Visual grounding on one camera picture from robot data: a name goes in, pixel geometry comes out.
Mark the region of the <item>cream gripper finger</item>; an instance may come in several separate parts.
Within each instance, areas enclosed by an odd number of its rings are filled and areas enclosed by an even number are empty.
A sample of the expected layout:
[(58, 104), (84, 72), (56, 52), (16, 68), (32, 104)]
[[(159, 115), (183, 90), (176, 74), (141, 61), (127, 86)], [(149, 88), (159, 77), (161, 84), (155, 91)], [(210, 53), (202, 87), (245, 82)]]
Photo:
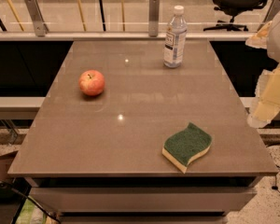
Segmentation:
[(255, 34), (246, 40), (245, 44), (255, 49), (266, 49), (267, 38), (272, 23), (272, 21), (265, 23)]
[(247, 123), (253, 128), (263, 128), (270, 124), (279, 112), (280, 64), (274, 70), (263, 70), (260, 74)]

